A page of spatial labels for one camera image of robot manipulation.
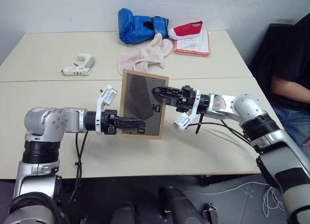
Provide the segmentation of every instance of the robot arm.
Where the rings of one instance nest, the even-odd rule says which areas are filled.
[[[183,114],[173,123],[184,130],[200,114],[214,119],[232,119],[239,123],[259,157],[256,159],[266,181],[283,195],[290,223],[310,223],[310,163],[290,136],[280,129],[259,100],[251,95],[202,95],[190,86],[182,89],[157,87],[156,96],[167,99]]]
[[[58,201],[61,195],[62,178],[56,173],[64,133],[96,131],[116,134],[118,128],[145,126],[135,117],[117,116],[116,110],[103,111],[103,106],[110,105],[116,94],[109,85],[101,90],[95,112],[84,108],[34,108],[26,114],[25,151],[18,165],[14,199],[5,224],[26,220],[29,221],[27,223],[60,223],[59,211],[53,200]],[[32,201],[39,205],[29,206]]]

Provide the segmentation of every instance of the white wall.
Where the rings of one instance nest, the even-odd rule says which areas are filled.
[[[0,0],[0,63],[26,32],[116,31],[122,7],[169,18],[169,27],[201,19],[227,30],[249,63],[268,24],[294,24],[310,0]]]

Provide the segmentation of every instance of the blue boxing glove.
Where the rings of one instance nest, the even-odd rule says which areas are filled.
[[[120,40],[126,44],[138,44],[153,39],[156,33],[168,37],[168,19],[161,17],[134,16],[128,9],[118,11],[118,29]]]

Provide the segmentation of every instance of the black cable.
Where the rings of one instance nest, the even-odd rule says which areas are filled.
[[[29,192],[14,198],[9,204],[8,212],[11,214],[19,208],[30,205],[41,205],[48,208],[54,216],[55,223],[64,224],[61,212],[55,202],[48,195],[42,192]]]
[[[247,138],[238,136],[236,133],[234,133],[234,132],[231,130],[231,128],[230,128],[223,120],[221,120],[221,122],[223,123],[223,125],[224,125],[233,135],[235,135],[236,137],[240,138],[242,141],[244,141],[244,142],[247,143],[248,145],[251,145],[250,141],[249,141]]]
[[[65,224],[71,224],[69,218],[64,213],[62,213],[62,216],[63,216],[63,221]]]
[[[188,126],[196,126],[199,123],[194,123],[194,124],[189,124]],[[237,136],[238,138],[240,138],[242,141],[244,141],[246,144],[251,145],[250,141],[240,132],[238,132],[237,130],[229,127],[228,125],[226,125],[226,123],[224,124],[219,124],[219,123],[215,123],[215,122],[202,122],[202,125],[216,125],[216,126],[222,126],[222,127],[226,127],[230,132],[232,132],[235,136]]]
[[[75,185],[75,188],[71,194],[71,197],[66,205],[66,208],[64,210],[64,213],[66,214],[70,208],[70,205],[73,201],[73,198],[78,190],[78,187],[81,183],[81,180],[82,180],[82,154],[83,154],[83,150],[84,150],[84,146],[85,146],[85,142],[86,142],[86,138],[87,138],[87,134],[88,134],[88,131],[85,133],[84,135],[84,139],[83,139],[83,143],[82,143],[82,147],[81,147],[81,151],[79,151],[78,149],[78,133],[76,133],[76,150],[77,150],[77,159],[78,159],[78,162],[75,163],[75,165],[77,165],[77,176],[76,176],[76,185]]]

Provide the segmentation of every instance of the jeans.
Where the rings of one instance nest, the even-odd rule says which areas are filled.
[[[310,159],[310,146],[302,146],[305,141],[310,139],[310,113],[274,106],[272,108],[281,121],[285,131],[302,149],[308,159]]]

